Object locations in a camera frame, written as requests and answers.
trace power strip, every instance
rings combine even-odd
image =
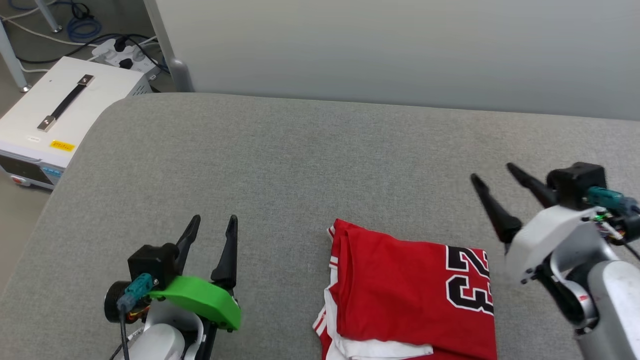
[[[116,39],[109,39],[91,52],[95,61],[106,65],[143,72],[149,81],[155,80],[160,68],[147,58],[137,46],[127,45],[116,50]]]

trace floor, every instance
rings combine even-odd
[[[19,7],[32,7],[30,0],[13,0]],[[102,24],[104,33],[137,33],[153,36],[154,30],[148,19],[143,0],[83,0],[91,10],[91,14]],[[70,7],[67,5],[50,6],[56,20],[64,27],[71,19]],[[0,0],[0,15],[9,17],[22,13],[8,6],[7,0]],[[38,12],[28,17],[16,19],[20,25],[60,40],[68,41],[67,32],[52,34],[42,15]],[[48,60],[60,57],[76,47],[60,44],[52,40],[36,37],[13,24],[6,24],[6,31],[18,57],[28,60]],[[91,49],[83,49],[73,57],[87,59],[92,57]],[[159,49],[151,52],[157,56]],[[53,63],[44,65],[24,64],[26,69],[48,69]],[[30,84],[35,84],[43,73],[26,74]],[[171,77],[161,74],[151,84],[162,92],[174,91]],[[0,116],[4,115],[22,96],[18,91],[4,61],[0,59]],[[51,192],[39,188],[24,188],[14,184],[0,170],[0,293],[13,273],[13,269],[22,255],[31,232],[44,208]]]

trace green 3d-printed part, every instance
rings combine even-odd
[[[241,310],[229,293],[204,279],[193,276],[177,276],[165,290],[152,290],[152,299],[161,297],[175,305],[196,313],[219,329],[240,328]]]

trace white wall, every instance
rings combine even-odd
[[[640,119],[638,0],[157,5],[199,92]]]

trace gray cushioned surface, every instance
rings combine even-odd
[[[214,94],[117,102],[79,147],[0,300],[0,358],[107,358],[119,329],[104,319],[106,290],[127,279],[139,246],[177,240],[197,213],[185,271],[207,279],[229,216],[239,218],[243,326],[219,334],[218,359],[320,358],[311,323],[329,279],[324,231],[336,217],[486,249],[500,357],[579,358],[543,288],[508,283],[468,178],[480,173],[524,220],[540,207],[510,178],[508,161],[538,177],[599,163],[611,187],[638,196],[639,135],[637,122],[348,102]]]

